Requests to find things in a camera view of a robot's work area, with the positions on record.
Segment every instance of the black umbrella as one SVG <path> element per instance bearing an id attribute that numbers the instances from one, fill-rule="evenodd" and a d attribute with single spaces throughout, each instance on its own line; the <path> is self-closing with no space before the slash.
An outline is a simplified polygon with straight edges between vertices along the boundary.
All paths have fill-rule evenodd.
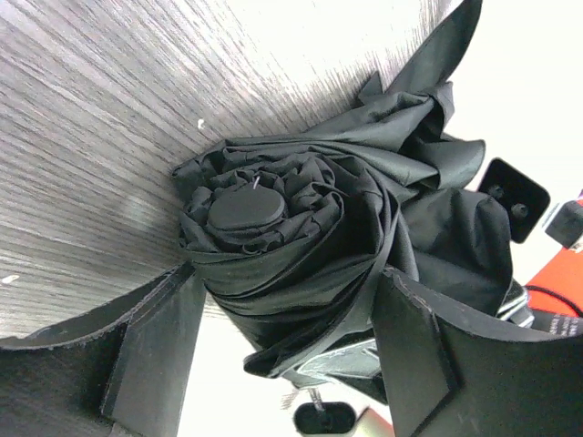
<path id="1" fill-rule="evenodd" d="M 445 81 L 480 5 L 465 0 L 385 92 L 373 76 L 357 108 L 297 135 L 221 141 L 174 171 L 181 246 L 255 346 L 248 372 L 314 383 L 295 370 L 373 339 L 387 266 L 496 314 L 512 281 L 508 216 L 464 190 L 484 142 L 444 133 Z M 302 375 L 325 375 L 333 361 Z"/>

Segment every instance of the orange object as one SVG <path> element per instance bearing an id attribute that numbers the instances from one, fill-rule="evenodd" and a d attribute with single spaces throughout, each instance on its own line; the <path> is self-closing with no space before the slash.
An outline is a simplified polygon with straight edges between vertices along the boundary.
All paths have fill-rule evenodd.
<path id="1" fill-rule="evenodd" d="M 528 285 L 555 291 L 583 308 L 583 252 L 562 249 Z M 538 291 L 530 291 L 529 306 L 535 310 L 576 315 L 565 303 Z"/>

